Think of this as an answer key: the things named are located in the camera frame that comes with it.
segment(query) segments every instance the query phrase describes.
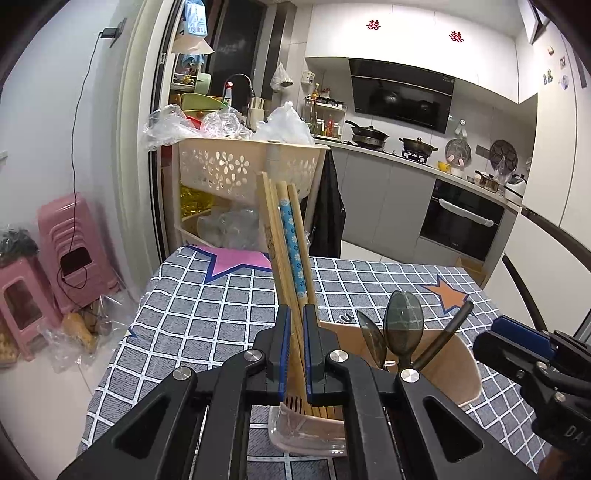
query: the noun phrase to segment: white countertop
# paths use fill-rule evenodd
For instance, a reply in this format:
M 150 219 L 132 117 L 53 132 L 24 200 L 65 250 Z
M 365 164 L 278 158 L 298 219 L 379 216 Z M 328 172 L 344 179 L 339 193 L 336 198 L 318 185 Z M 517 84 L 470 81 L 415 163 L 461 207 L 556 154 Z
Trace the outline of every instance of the white countertop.
M 479 187 L 479 186 L 477 186 L 465 179 L 455 177 L 454 175 L 442 172 L 441 170 L 439 170 L 437 168 L 430 167 L 428 165 L 423 165 L 423 164 L 414 162 L 412 160 L 405 160 L 404 158 L 395 157 L 394 155 L 391 155 L 389 153 L 378 152 L 375 150 L 370 150 L 368 148 L 357 147 L 355 145 L 346 145 L 346 144 L 343 144 L 340 142 L 331 142 L 330 140 L 320 140 L 318 138 L 315 139 L 315 142 L 317 144 L 328 145 L 329 147 L 335 147 L 335 148 L 342 148 L 344 150 L 350 150 L 350 151 L 358 152 L 358 153 L 364 153 L 366 155 L 372 155 L 374 157 L 383 158 L 384 160 L 390 160 L 390 161 L 394 161 L 397 163 L 401 163 L 406 166 L 418 168 L 420 170 L 425 171 L 426 173 L 432 174 L 435 177 L 439 177 L 448 183 L 453 183 L 463 189 L 470 190 L 471 192 L 474 192 L 481 197 L 487 198 L 499 205 L 502 205 L 503 207 L 505 207 L 515 213 L 519 213 L 519 211 L 521 210 L 521 206 L 510 202 L 501 194 L 492 193 L 489 190 L 485 190 L 485 189 L 483 189 L 483 188 L 481 188 L 481 187 Z

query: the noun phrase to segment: tablecloth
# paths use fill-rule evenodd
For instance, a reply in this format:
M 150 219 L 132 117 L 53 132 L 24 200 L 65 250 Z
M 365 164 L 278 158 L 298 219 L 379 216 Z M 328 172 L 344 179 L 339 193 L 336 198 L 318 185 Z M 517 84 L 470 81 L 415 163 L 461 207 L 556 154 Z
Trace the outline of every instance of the tablecloth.
M 252 346 L 255 335 L 272 326 L 277 296 L 272 274 L 241 268 L 204 283 L 211 258 L 182 247 L 162 263 L 148 283 L 137 316 L 134 336 L 125 337 L 88 406 L 79 453 L 96 441 L 174 368 L 188 365 L 199 372 Z M 442 328 L 455 310 L 445 312 L 441 299 L 423 285 L 444 281 L 464 291 L 474 312 L 458 331 L 469 346 L 498 316 L 493 303 L 456 267 L 312 258 L 321 320 L 361 310 L 381 325 L 394 290 L 410 291 L 423 305 L 425 328 Z M 531 430 L 534 412 L 518 394 L 518 385 L 478 363 L 483 393 L 464 407 L 530 468 L 537 470 L 550 446 Z M 276 449 L 267 434 L 268 407 L 252 409 L 248 473 L 257 479 L 350 478 L 346 458 L 291 456 Z

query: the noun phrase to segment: metal bolt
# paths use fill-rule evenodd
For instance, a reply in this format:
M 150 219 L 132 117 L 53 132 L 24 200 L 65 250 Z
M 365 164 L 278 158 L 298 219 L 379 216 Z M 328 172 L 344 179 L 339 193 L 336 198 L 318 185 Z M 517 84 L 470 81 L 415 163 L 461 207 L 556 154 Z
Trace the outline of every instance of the metal bolt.
M 412 368 L 406 368 L 405 370 L 402 370 L 400 378 L 402 378 L 407 383 L 415 383 L 419 378 L 421 378 L 421 375 Z
M 191 376 L 191 369 L 189 367 L 178 367 L 174 369 L 173 377 L 176 380 L 186 380 Z
M 244 360 L 247 362 L 257 362 L 262 358 L 262 352 L 260 350 L 256 350 L 251 348 L 244 352 Z
M 349 358 L 349 354 L 344 350 L 333 350 L 329 357 L 333 362 L 340 364 Z

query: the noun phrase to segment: pink plastic stool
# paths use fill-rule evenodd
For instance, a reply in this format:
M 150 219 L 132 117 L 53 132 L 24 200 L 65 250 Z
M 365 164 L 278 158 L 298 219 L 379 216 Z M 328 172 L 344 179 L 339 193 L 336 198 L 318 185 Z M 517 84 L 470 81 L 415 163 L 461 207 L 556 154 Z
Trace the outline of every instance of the pink plastic stool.
M 76 196 L 76 218 L 73 193 L 37 212 L 40 258 L 62 314 L 119 290 L 88 204 L 79 193 Z
M 0 268 L 0 312 L 21 355 L 33 360 L 27 343 L 39 335 L 37 326 L 61 323 L 51 287 L 35 257 L 21 257 Z

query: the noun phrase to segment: orange star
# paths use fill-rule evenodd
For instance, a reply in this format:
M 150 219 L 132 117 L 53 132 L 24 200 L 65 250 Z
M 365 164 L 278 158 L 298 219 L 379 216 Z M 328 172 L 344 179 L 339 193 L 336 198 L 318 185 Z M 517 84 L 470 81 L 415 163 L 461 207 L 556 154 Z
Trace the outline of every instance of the orange star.
M 454 307 L 461 308 L 468 298 L 468 294 L 466 292 L 454 290 L 439 275 L 437 276 L 437 285 L 421 286 L 439 296 L 443 313 L 448 313 Z

